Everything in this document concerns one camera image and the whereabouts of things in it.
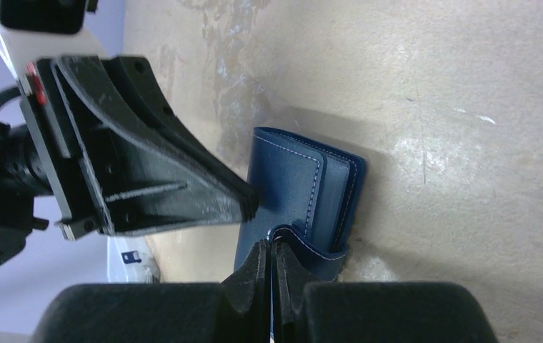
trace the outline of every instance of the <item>beige tabletop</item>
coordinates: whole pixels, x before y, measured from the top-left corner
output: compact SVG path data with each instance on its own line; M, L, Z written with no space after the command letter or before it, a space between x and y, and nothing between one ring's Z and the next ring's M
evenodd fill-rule
M342 280L445 280L543 342L543 1L128 1L126 51L242 176L251 130L364 156ZM237 226L149 237L164 279L231 273Z

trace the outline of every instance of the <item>white wall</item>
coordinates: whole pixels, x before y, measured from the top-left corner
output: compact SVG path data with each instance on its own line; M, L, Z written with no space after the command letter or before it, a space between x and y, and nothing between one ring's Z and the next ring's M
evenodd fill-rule
M124 0L99 2L96 15L86 25L101 39L110 54L122 50ZM0 59L0 89L13 84ZM17 104L11 104L1 118L12 124L23 122ZM35 215L52 222L61 217L52 198L37 199ZM34 231L25 250L0 267L0 331L31 334L49 302L73 284L106 281L106 240L91 234L67 242L52 225L45 232Z

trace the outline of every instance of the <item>wallet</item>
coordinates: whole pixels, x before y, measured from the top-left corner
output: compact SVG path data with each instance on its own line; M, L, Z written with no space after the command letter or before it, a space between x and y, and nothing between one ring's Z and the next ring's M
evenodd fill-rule
M260 239L282 239L318 279L336 279L366 171L360 156L281 129L255 128L248 182L259 194L259 210L240 227L234 269Z

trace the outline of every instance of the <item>white scratch mark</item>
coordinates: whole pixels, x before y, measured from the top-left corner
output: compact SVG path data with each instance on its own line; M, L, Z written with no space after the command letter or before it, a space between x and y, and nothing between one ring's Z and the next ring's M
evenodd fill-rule
M488 121L490 124L497 125L497 122L492 120L492 118L490 118L489 116L478 116L478 118L480 118L483 121Z

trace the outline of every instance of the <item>folded wallet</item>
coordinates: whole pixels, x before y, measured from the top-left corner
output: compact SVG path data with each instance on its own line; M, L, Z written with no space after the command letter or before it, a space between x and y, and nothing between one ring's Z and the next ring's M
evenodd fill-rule
M336 279L366 170L365 161L349 152L256 128L248 182L259 193L259 210L240 227L234 269L260 239L282 239L318 279Z

